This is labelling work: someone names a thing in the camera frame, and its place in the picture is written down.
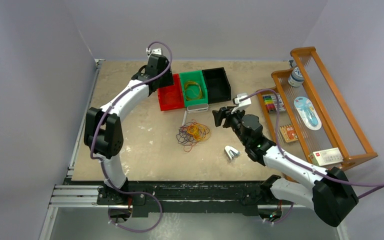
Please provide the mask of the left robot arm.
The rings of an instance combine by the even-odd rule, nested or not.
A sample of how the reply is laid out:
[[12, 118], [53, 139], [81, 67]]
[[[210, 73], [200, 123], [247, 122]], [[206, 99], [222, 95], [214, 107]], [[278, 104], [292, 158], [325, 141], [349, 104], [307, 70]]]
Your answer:
[[124, 144], [122, 123], [127, 115], [157, 89], [174, 84], [172, 60], [152, 53], [129, 80], [126, 87], [111, 101], [86, 112], [83, 142], [91, 159], [99, 162], [109, 197], [118, 205], [126, 203], [133, 192], [123, 171], [120, 151]]

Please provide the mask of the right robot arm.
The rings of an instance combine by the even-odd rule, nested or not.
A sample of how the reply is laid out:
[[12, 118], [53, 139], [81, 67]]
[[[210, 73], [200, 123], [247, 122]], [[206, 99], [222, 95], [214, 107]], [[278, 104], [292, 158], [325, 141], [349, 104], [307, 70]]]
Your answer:
[[274, 177], [261, 189], [260, 196], [268, 204], [286, 200], [307, 207], [327, 225], [337, 227], [359, 203], [346, 174], [339, 168], [326, 169], [312, 165], [284, 150], [263, 135], [256, 115], [234, 107], [213, 110], [214, 125], [230, 128], [244, 146], [249, 159], [292, 177], [289, 181]]

